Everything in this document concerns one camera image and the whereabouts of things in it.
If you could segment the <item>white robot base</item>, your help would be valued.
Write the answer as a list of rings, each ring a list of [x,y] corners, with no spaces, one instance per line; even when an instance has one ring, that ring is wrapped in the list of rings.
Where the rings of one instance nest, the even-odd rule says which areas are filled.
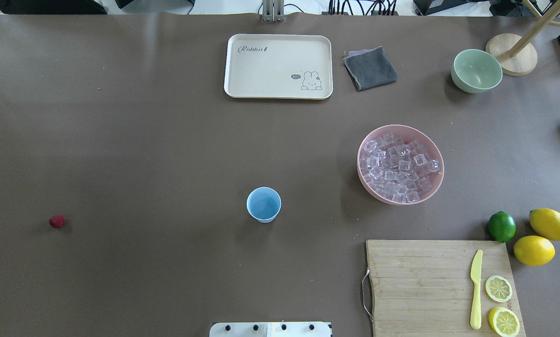
[[[331,322],[218,322],[210,337],[332,337]]]

